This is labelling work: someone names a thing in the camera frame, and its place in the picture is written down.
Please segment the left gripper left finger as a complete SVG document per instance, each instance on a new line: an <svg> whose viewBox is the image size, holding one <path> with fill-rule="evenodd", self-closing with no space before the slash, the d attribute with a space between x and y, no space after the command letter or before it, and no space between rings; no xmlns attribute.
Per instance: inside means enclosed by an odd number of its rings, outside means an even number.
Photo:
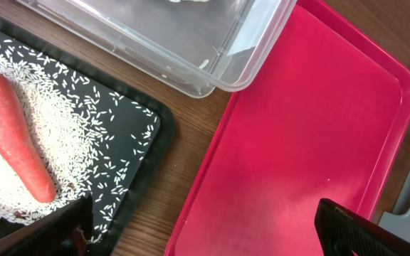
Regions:
<svg viewBox="0 0 410 256"><path fill-rule="evenodd" d="M93 198L80 197L30 225L0 219L0 256L84 255L93 232Z"/></svg>

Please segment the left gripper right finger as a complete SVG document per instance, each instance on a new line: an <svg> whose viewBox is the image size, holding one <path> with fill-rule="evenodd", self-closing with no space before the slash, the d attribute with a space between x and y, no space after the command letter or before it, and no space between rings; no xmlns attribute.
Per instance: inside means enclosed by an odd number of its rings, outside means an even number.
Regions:
<svg viewBox="0 0 410 256"><path fill-rule="evenodd" d="M315 229L324 256L410 256L410 242L328 199L320 199Z"/></svg>

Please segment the white rice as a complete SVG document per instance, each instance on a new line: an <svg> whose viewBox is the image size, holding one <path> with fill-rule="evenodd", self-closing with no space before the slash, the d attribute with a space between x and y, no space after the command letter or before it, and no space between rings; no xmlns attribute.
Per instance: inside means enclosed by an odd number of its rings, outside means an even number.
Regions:
<svg viewBox="0 0 410 256"><path fill-rule="evenodd" d="M0 219L29 225L92 196L101 242L160 126L148 107L0 31L0 73L17 91L57 195L39 203L0 156Z"/></svg>

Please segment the orange carrot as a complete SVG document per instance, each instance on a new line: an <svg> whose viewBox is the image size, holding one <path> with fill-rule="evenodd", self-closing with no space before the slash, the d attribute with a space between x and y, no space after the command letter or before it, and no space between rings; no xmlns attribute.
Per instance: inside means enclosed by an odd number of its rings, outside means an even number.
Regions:
<svg viewBox="0 0 410 256"><path fill-rule="evenodd" d="M0 155L40 203L51 203L56 188L31 136L12 83L0 74Z"/></svg>

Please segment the white tissue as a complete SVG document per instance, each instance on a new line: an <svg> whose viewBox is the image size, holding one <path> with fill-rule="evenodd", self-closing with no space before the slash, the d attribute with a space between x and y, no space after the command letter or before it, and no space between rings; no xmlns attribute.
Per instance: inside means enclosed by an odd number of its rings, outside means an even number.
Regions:
<svg viewBox="0 0 410 256"><path fill-rule="evenodd" d="M180 3L180 2L185 2L185 1L204 3L204 2L208 2L209 0L168 0L168 1L170 1L170 2L172 2L172 3Z"/></svg>

